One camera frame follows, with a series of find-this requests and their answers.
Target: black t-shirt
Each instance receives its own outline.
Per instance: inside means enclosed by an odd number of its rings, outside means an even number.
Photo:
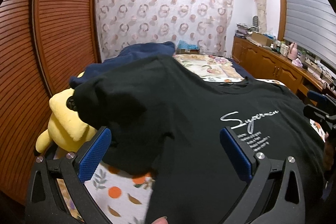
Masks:
[[[84,122],[111,128],[104,162],[131,174],[157,169],[146,223],[167,216],[169,224],[217,224],[224,217],[246,186],[220,144],[225,126],[270,159],[295,157],[307,206],[322,194],[323,141],[284,86],[248,78],[209,83],[156,56],[89,80],[74,100]]]

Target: cabinet door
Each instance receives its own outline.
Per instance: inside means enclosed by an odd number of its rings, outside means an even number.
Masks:
[[[296,93],[299,83],[302,79],[302,75],[290,68],[289,66],[282,64],[276,74],[277,80],[284,83],[292,92]]]
[[[243,44],[242,42],[235,38],[232,48],[232,59],[235,60],[237,63],[241,61],[241,55],[243,51]]]
[[[253,77],[256,75],[256,70],[257,70],[257,54],[258,54],[258,49],[257,47],[254,47],[252,45],[246,46],[246,49],[244,51],[245,53],[245,58],[244,58],[244,69],[246,69]]]
[[[278,60],[266,52],[259,52],[259,65],[255,68],[255,78],[275,79],[275,73],[278,67]]]

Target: wooden desk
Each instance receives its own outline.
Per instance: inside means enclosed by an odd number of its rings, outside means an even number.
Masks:
[[[326,93],[323,83],[310,72],[294,66],[287,57],[258,47],[246,39],[234,38],[232,58],[255,78],[274,79],[284,83],[305,103],[310,103],[308,90]]]

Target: gray blind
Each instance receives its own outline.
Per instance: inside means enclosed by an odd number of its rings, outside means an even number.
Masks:
[[[287,0],[284,38],[336,68],[336,14],[328,0]]]

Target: navy fabric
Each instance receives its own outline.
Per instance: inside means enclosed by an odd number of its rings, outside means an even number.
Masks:
[[[242,78],[248,77],[254,79],[254,77],[251,74],[249,74],[241,65],[238,65],[233,59],[228,58],[228,60],[232,63],[236,72],[240,74]]]
[[[144,43],[127,46],[121,50],[118,56],[105,60],[101,64],[90,64],[85,68],[85,73],[82,77],[71,76],[69,85],[75,88],[78,85],[88,81],[89,79],[107,72],[113,68],[131,63],[135,60],[146,58],[153,55],[169,55],[172,56],[175,52],[175,44],[171,41],[164,43]]]

